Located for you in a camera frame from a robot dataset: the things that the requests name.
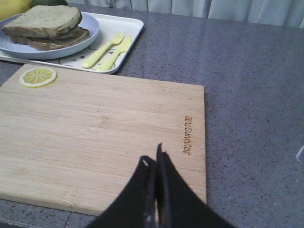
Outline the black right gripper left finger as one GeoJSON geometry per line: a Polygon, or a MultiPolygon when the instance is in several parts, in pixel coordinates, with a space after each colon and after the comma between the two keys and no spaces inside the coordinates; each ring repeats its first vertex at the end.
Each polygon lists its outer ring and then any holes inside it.
{"type": "Polygon", "coordinates": [[[156,162],[142,156],[115,201],[88,228],[154,228],[156,162]]]}

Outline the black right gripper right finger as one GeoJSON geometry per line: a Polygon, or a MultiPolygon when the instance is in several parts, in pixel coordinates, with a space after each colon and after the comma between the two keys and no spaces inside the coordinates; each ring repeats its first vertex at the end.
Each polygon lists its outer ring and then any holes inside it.
{"type": "Polygon", "coordinates": [[[191,190],[169,155],[156,153],[156,198],[161,228],[232,228],[191,190]]]}

